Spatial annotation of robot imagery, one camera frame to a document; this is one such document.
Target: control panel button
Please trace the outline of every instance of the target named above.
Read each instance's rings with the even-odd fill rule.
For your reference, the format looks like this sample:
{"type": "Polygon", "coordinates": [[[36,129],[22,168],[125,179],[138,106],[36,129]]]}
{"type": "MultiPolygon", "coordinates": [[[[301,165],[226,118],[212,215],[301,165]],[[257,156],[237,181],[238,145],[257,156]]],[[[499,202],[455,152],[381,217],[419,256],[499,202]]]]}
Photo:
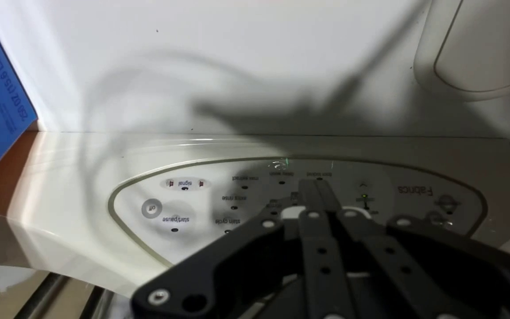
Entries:
{"type": "Polygon", "coordinates": [[[162,203],[156,198],[146,200],[141,206],[141,213],[149,219],[156,218],[162,212],[162,203]]]}

